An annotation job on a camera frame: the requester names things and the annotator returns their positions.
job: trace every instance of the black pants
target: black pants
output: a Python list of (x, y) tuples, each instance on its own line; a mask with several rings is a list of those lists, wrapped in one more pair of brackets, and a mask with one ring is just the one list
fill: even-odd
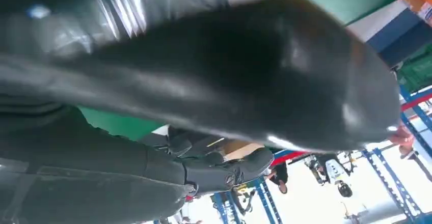
[(174, 214), (191, 190), (181, 163), (93, 128), (76, 107), (0, 96), (0, 123), (0, 218), (142, 222)]

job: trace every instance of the hand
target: hand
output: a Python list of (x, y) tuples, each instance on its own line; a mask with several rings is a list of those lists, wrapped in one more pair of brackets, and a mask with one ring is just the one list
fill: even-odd
[(274, 175), (276, 175), (276, 172), (272, 172), (272, 173), (270, 173), (269, 175), (267, 175), (267, 176), (264, 176), (264, 179), (270, 179), (270, 178), (272, 178)]

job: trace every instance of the light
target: light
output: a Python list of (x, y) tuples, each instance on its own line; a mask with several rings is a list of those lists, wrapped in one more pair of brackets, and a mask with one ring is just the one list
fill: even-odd
[(280, 138), (275, 137), (275, 136), (268, 136), (267, 139), (269, 141), (277, 144), (281, 148), (284, 148), (284, 149), (292, 149), (292, 150), (296, 150), (296, 151), (302, 151), (302, 150), (304, 150), (303, 148), (300, 148), (300, 147), (294, 145), (290, 141), (283, 140), (283, 139), (280, 139)]
[(215, 144), (219, 143), (220, 141), (222, 141), (222, 140), (224, 140), (224, 139), (225, 139), (225, 138), (223, 137), (223, 138), (221, 138), (221, 139), (219, 139), (219, 140), (217, 140), (217, 141), (215, 141), (215, 142), (213, 142), (213, 143), (207, 145), (207, 147), (211, 147), (212, 145), (215, 145)]
[(50, 15), (51, 10), (43, 5), (35, 5), (29, 9), (28, 13), (32, 18), (42, 19)]
[(388, 131), (397, 131), (397, 127), (396, 126), (389, 126), (387, 127)]

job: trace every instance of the shiny black surface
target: shiny black surface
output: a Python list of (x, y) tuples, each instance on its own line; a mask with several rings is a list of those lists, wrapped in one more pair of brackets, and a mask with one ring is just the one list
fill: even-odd
[(307, 0), (186, 17), (66, 58), (33, 36), (44, 19), (3, 21), (3, 92), (295, 149), (359, 148), (398, 120), (388, 68)]

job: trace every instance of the red beam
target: red beam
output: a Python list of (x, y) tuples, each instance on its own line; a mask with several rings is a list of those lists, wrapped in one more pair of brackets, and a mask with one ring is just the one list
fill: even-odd
[(275, 159), (275, 160), (273, 161), (272, 165), (280, 164), (280, 163), (282, 163), (282, 162), (285, 162), (285, 161), (287, 161), (287, 160), (289, 160), (289, 159), (296, 158), (296, 157), (298, 157), (298, 156), (300, 156), (300, 155), (303, 155), (303, 154), (306, 154), (306, 152), (293, 152), (293, 153), (291, 153), (291, 154), (284, 155), (284, 156), (282, 156), (282, 157), (280, 157), (280, 158)]
[(416, 105), (419, 104), (419, 103), (426, 102), (426, 101), (428, 101), (428, 100), (431, 99), (431, 98), (432, 98), (432, 93), (431, 93), (431, 94), (428, 94), (428, 95), (425, 95), (424, 97), (418, 98), (418, 99), (416, 99), (416, 100), (413, 100), (413, 101), (411, 101), (411, 102), (404, 103), (404, 104), (401, 106), (402, 111), (405, 111), (405, 110), (407, 110), (407, 109), (409, 109), (409, 108), (412, 108), (412, 107), (416, 106)]

